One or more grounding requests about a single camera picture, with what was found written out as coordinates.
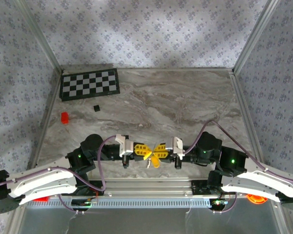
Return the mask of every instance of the black and white checkerboard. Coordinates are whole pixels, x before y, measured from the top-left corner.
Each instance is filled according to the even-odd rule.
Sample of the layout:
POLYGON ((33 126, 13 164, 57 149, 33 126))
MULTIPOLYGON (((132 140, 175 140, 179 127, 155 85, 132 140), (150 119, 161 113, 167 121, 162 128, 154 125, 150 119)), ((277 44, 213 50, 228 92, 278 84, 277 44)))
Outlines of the black and white checkerboard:
POLYGON ((62 101, 119 94, 116 69, 64 75, 61 77, 62 101))

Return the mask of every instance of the gray marble tabletop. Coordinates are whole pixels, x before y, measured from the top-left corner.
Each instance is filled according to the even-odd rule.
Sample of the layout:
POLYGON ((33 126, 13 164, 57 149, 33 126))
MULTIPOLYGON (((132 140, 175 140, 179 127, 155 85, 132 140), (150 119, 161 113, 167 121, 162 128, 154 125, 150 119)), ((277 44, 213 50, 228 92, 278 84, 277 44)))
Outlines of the gray marble tabletop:
MULTIPOLYGON (((191 145, 203 124, 218 121, 247 150, 251 146, 226 71, 156 71, 120 70, 121 93, 104 97, 62 102, 55 100, 38 165, 56 160, 78 148, 90 134, 103 139, 115 134, 154 147, 167 137, 182 138, 191 145), (99 112, 93 106, 99 105, 99 112), (68 112, 70 122, 61 123, 61 113, 68 112)), ((206 131, 222 139, 223 145, 237 146, 213 124, 206 131)), ((173 164, 161 163, 157 169, 147 168, 146 161, 130 162, 124 169, 121 162, 102 162, 106 178, 115 177, 207 177, 209 167, 183 164, 176 170, 173 164)), ((88 173, 99 178, 98 170, 88 173)))

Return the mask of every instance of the small black cube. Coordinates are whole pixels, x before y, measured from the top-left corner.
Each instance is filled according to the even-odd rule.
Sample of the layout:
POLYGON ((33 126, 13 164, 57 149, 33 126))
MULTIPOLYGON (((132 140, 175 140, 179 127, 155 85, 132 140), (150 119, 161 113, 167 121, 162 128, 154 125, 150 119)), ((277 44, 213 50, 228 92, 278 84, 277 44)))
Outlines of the small black cube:
POLYGON ((93 109, 94 109, 95 112, 100 111, 99 105, 93 106, 93 109))

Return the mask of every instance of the patterned wallpaper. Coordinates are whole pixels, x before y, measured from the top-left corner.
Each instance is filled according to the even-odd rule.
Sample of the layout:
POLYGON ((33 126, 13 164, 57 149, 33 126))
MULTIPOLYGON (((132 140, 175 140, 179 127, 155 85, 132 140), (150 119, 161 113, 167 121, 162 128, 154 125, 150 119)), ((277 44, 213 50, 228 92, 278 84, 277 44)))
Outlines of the patterned wallpaper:
MULTIPOLYGON (((0 170, 26 169, 56 77, 13 1, 1 0, 0 170)), ((0 214, 0 233, 7 218, 8 214, 0 214)))
POLYGON ((233 67, 267 0, 29 0, 61 65, 233 67))
POLYGON ((239 79, 267 163, 293 173, 293 0, 280 2, 239 79))

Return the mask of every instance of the red part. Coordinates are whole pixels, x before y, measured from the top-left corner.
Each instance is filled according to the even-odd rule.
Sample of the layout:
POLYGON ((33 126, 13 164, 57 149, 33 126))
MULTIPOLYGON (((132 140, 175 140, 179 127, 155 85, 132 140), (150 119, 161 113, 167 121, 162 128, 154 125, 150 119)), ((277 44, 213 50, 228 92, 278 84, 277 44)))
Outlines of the red part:
POLYGON ((256 204, 256 205, 263 204, 268 200, 268 198, 266 198, 266 197, 256 196, 256 195, 252 195, 252 194, 247 194, 246 197, 251 203, 256 204))
POLYGON ((62 124, 68 124, 69 123, 69 118, 68 118, 68 113, 67 112, 62 112, 62 114, 61 114, 61 122, 62 122, 62 124))
POLYGON ((34 199, 33 201, 44 201, 44 202, 47 202, 48 200, 49 200, 49 197, 48 196, 45 196, 45 197, 40 197, 40 198, 34 199))

